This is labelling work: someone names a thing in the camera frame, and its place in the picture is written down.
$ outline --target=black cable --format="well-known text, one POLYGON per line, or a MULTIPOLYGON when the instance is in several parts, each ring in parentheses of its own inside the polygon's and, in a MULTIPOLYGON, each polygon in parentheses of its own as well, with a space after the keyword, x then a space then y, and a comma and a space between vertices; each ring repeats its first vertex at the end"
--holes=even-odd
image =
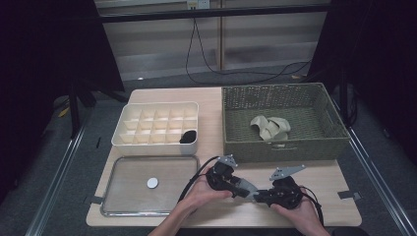
POLYGON ((185 68, 186 68, 187 76, 190 78, 190 80, 191 80, 191 81, 193 81, 193 82, 194 82, 194 83, 196 83, 196 84, 201 84, 201 85, 217 85, 217 84, 215 84, 215 83, 198 82, 198 81, 196 81, 196 80, 194 80, 194 79, 193 79, 193 77, 190 75, 190 73, 189 73, 189 71, 188 71, 188 62, 189 62, 189 58, 190 58, 190 51, 191 51, 191 46, 193 45, 194 33, 195 33, 196 31, 197 31, 197 36, 198 36, 198 39, 199 39, 199 42, 200 42, 200 48, 201 48, 201 51, 202 51, 202 55, 203 55, 204 61, 205 61, 205 63, 206 63, 206 66, 210 69, 210 71, 211 71, 211 72, 216 73, 216 74, 221 75, 221 76, 236 75, 236 74, 255 74, 255 75, 269 75, 269 76, 271 76, 271 77, 269 77, 269 78, 262 79, 262 80, 259 80, 259 81, 253 81, 253 82, 249 82, 249 83, 242 83, 242 84, 233 84, 233 85, 250 85, 250 84, 255 84, 255 83, 262 83, 262 82, 266 82, 266 81, 269 81, 269 80, 275 79, 275 78, 277 78, 277 77, 279 77, 279 76, 291 75, 291 74, 294 74, 294 73, 296 73, 296 72, 301 71, 304 67, 306 67, 308 64, 310 64, 310 63, 311 63, 311 61, 312 61, 312 60, 309 60, 309 61, 307 61, 307 62, 295 62, 295 63, 288 64, 288 65, 286 65, 286 66, 285 66, 285 67, 281 70, 281 72, 280 72, 280 73, 278 73, 278 74, 276 74, 276 73, 266 73, 266 72, 248 72, 248 71, 244 71, 244 72, 228 72, 228 73, 224 73, 224 72, 217 72, 217 71, 215 71, 215 70, 213 70, 213 69, 211 68, 211 66, 209 65, 209 63, 208 63, 208 61, 207 61, 207 59, 206 59, 206 54, 205 54, 205 52, 204 52, 202 39, 201 39, 201 37, 200 37, 199 27, 198 27, 198 25, 197 25, 197 21, 196 21, 196 19, 194 19, 193 32, 192 32, 192 34, 191 34, 190 45, 189 45, 188 52, 187 52, 187 60, 186 60, 186 66, 185 66, 185 68), (302 67, 300 67, 299 69, 297 69, 297 70, 293 71, 293 72, 284 73, 284 72, 285 72, 285 70, 286 70, 288 67, 290 67, 290 66, 292 66, 292 65, 295 65, 295 64, 304 64, 304 65, 303 65, 302 67))
POLYGON ((325 219, 323 217, 322 205, 319 204, 319 200, 317 199, 316 195, 309 188, 306 188, 304 186, 302 186, 300 188, 303 188, 303 189, 309 191, 314 196, 314 198, 312 198, 310 195, 303 193, 303 196, 308 198, 313 203, 314 207, 317 210, 317 215, 319 216, 320 223, 322 224, 322 226, 325 226, 325 219))
POLYGON ((377 7, 377 6, 378 5, 374 3, 374 0, 371 0, 370 1, 369 6, 368 6, 368 9, 366 10, 365 15, 363 16, 363 18, 360 21, 361 26, 359 28, 359 32, 358 32, 358 35, 356 37, 355 44, 353 45, 352 53, 350 54, 350 56, 348 58, 348 61, 352 61, 353 60, 354 55, 355 55, 355 51, 358 48, 359 41, 360 41, 360 39, 362 37, 362 33, 363 33, 364 29, 365 29, 365 25, 366 25, 366 23, 367 23, 367 21, 369 19, 369 15, 371 14, 371 11, 372 11, 373 7, 377 7))
POLYGON ((194 182, 196 182, 196 180, 202 176, 200 173, 206 168, 206 166, 213 160, 217 159, 218 156, 214 156, 212 158, 210 158, 208 161, 206 161, 206 163, 204 163, 202 165, 202 167, 200 167, 200 169, 196 172, 196 174, 193 176, 193 178, 190 179, 190 181, 188 182, 187 186, 184 188, 183 192, 181 193, 180 198, 178 199, 178 203, 180 201, 182 201, 185 196, 187 195, 188 191, 190 190, 191 186, 194 184, 194 182))
POLYGON ((353 97, 350 103, 350 115, 348 116, 349 125, 355 124, 358 118, 358 93, 356 90, 353 91, 353 97))

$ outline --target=beige object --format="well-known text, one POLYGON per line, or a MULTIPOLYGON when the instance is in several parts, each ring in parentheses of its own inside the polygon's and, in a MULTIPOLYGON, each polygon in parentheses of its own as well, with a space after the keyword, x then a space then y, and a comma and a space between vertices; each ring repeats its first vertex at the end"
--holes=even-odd
POLYGON ((288 140, 291 126, 288 121, 278 117, 257 116, 251 121, 251 126, 256 125, 260 129, 260 136, 264 141, 269 140, 288 140))

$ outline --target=wicker basket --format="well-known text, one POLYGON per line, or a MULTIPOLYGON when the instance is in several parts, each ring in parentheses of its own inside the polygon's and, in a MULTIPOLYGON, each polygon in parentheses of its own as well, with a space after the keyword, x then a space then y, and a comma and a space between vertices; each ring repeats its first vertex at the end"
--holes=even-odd
POLYGON ((222 88, 224 154, 242 162, 336 159, 349 134, 323 84, 222 88), (286 141, 264 141, 256 116, 280 117, 291 125, 286 141))

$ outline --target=white round disc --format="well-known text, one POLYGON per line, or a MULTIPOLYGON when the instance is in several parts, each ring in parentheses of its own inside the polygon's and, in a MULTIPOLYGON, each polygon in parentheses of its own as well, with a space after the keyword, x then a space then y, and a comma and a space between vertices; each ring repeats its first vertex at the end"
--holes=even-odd
POLYGON ((157 184, 158 184, 158 182, 157 182, 156 178, 148 179, 148 188, 154 189, 154 188, 156 188, 157 184))

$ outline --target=glass tray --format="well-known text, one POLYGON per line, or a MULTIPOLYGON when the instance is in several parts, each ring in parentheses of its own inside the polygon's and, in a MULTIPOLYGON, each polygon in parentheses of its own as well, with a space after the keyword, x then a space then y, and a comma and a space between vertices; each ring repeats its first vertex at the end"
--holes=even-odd
POLYGON ((197 172, 194 156, 128 156, 113 165, 104 194, 104 216, 166 216, 197 172), (148 185, 151 178, 157 186, 148 185))

